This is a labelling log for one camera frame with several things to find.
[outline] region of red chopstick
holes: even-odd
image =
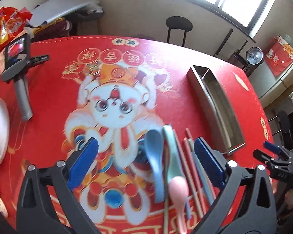
[[[184,154],[183,149],[181,147],[181,144],[179,142],[177,133],[176,133],[175,130],[173,130],[173,131],[174,131],[174,134],[175,134],[175,139],[176,139],[176,143],[177,143],[177,147],[178,147],[178,151],[179,151],[180,160],[181,160],[183,169],[186,172],[185,176],[187,177],[187,180],[188,180],[190,188],[191,188],[191,192],[193,194],[194,203],[195,203],[195,206],[197,208],[197,214],[199,215],[199,218],[203,218],[204,213],[203,213],[203,210],[202,210],[202,207],[201,207],[199,197],[197,196],[197,189],[195,188],[195,184],[194,184],[193,177],[192,177],[190,169],[189,169],[189,165],[187,163],[187,159],[185,157],[185,154]]]
[[[194,184],[197,188],[197,191],[199,193],[199,199],[200,199],[200,203],[201,203],[201,208],[202,208],[202,211],[203,211],[203,214],[205,215],[206,214],[206,207],[205,207],[205,200],[204,200],[204,196],[203,196],[203,193],[201,191],[202,187],[201,187],[201,184],[200,184],[200,180],[199,180],[199,176],[197,174],[197,169],[195,167],[195,164],[194,164],[194,161],[193,161],[193,158],[192,158],[192,153],[191,153],[191,149],[190,149],[190,146],[189,146],[189,142],[188,142],[188,139],[187,138],[184,138],[183,139],[183,142],[184,142],[184,145],[185,145],[185,152],[187,154],[187,158],[188,158],[188,166],[190,167],[191,171],[192,171],[192,174],[193,174],[193,181],[194,181]]]
[[[186,133],[187,133],[188,138],[193,140],[190,129],[186,128]],[[216,193],[215,193],[214,187],[209,179],[208,179],[208,182],[209,182],[209,186],[211,187],[213,197],[214,197],[214,199],[216,199]]]

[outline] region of bar stool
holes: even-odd
[[[289,129],[290,129],[290,120],[289,120],[289,117],[288,117],[287,113],[285,111],[281,110],[281,111],[279,111],[277,113],[277,116],[276,117],[268,120],[268,122],[271,122],[272,120],[274,120],[276,118],[278,118],[279,121],[280,121],[281,130],[273,133],[272,135],[274,136],[275,134],[278,134],[281,131],[287,133],[289,131]]]
[[[193,28],[193,24],[191,23],[191,21],[184,17],[173,16],[166,19],[166,25],[168,27],[167,43],[169,43],[171,29],[179,29],[179,30],[185,31],[183,35],[183,42],[182,42],[182,46],[184,47],[186,42],[187,32],[190,32]]]

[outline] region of table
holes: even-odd
[[[190,65],[209,67],[235,111],[246,145],[230,159],[254,167],[254,149],[273,142],[261,104],[243,71],[220,59],[179,46],[113,36],[79,36],[36,42],[31,55],[50,61],[28,73],[33,117],[22,122],[13,84],[0,81],[0,97],[10,114],[7,154],[0,165],[1,197],[9,222],[30,163],[53,166],[87,137],[99,141],[99,154],[74,193],[103,233],[162,233],[163,203],[154,204],[151,168],[138,143],[149,129],[172,124],[180,140],[185,128],[213,146],[207,120],[186,77]],[[110,97],[121,101],[113,106]],[[55,192],[51,198],[62,223],[69,224]],[[238,208],[239,192],[226,223]],[[193,199],[189,230],[199,221]],[[170,207],[169,233],[176,232]]]

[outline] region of snack package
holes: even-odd
[[[265,55],[265,61],[274,76],[278,76],[293,62],[293,48],[279,36],[278,41]]]
[[[0,9],[0,51],[22,32],[26,20],[30,20],[31,16],[26,8],[20,11],[13,7]]]

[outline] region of chopsticks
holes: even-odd
[[[198,194],[199,194],[199,199],[200,199],[200,202],[201,202],[202,211],[203,211],[203,214],[205,215],[206,214],[206,206],[205,206],[204,196],[203,196],[203,193],[202,193],[202,190],[201,190],[202,186],[200,184],[199,176],[197,174],[197,169],[195,167],[195,163],[194,163],[194,160],[193,160],[193,157],[192,157],[190,145],[189,145],[189,142],[188,142],[187,138],[183,139],[183,144],[184,144],[184,146],[186,148],[187,158],[189,160],[190,168],[191,168],[192,173],[193,173],[193,180],[194,180],[195,186],[196,186]]]
[[[164,201],[164,224],[163,224],[163,234],[168,234],[168,220],[169,220],[169,211],[168,211],[168,203],[169,203],[169,195],[168,195],[168,184],[167,184],[167,171],[169,165],[169,153],[168,149],[165,149],[165,160],[164,160],[164,167],[165,167],[165,201]]]
[[[193,137],[192,137],[192,135],[191,135],[191,132],[190,132],[190,130],[189,130],[188,128],[186,128],[186,133],[187,133],[187,136],[189,137],[188,142],[189,142],[189,145],[190,145],[191,151],[193,152],[192,154],[195,155],[195,153],[194,153],[194,140],[193,140]],[[208,178],[208,176],[207,176],[205,170],[203,169],[203,167],[202,167],[202,170],[203,170],[202,175],[204,175],[204,178],[206,179],[206,181],[207,181],[207,183],[208,183],[208,186],[209,186],[209,187],[206,187],[205,189],[207,189],[208,191],[210,191],[210,192],[211,192],[211,195],[212,195],[212,197],[213,197],[213,200],[212,200],[211,198],[209,199],[209,202],[210,202],[210,205],[211,205],[211,204],[212,204],[212,201],[214,201],[214,200],[216,199],[216,193],[215,193],[214,187],[213,187],[211,181],[209,180],[209,178]]]
[[[194,152],[194,143],[192,139],[188,139],[188,143],[190,145],[190,148],[192,150],[192,157],[195,162],[195,166],[197,168],[197,172],[200,176],[200,180],[202,182],[203,190],[205,193],[205,196],[208,200],[208,204],[211,206],[215,200],[213,196],[213,188],[210,186],[209,179],[207,174],[205,173],[205,170],[199,161],[199,158],[197,157],[196,153]]]
[[[176,138],[176,143],[177,143],[177,147],[178,147],[178,151],[179,151],[179,155],[180,155],[180,158],[181,158],[181,162],[182,162],[182,165],[183,165],[183,168],[185,169],[186,171],[186,176],[187,176],[187,179],[190,183],[190,188],[191,188],[191,192],[193,194],[193,198],[194,198],[194,202],[195,202],[195,206],[197,208],[197,212],[198,212],[198,216],[200,218],[203,218],[204,217],[204,214],[203,214],[203,211],[202,211],[202,208],[201,208],[201,204],[200,204],[200,201],[199,201],[199,198],[197,196],[197,191],[196,191],[196,188],[195,188],[195,185],[194,185],[194,182],[193,182],[193,179],[192,179],[192,176],[191,176],[191,172],[190,172],[190,169],[189,169],[189,166],[188,166],[188,163],[187,163],[187,160],[186,160],[186,157],[183,153],[183,150],[182,150],[182,147],[180,145],[180,142],[179,142],[179,139],[178,139],[178,136],[177,136],[177,133],[175,130],[174,131],[174,134],[175,134],[175,138]]]

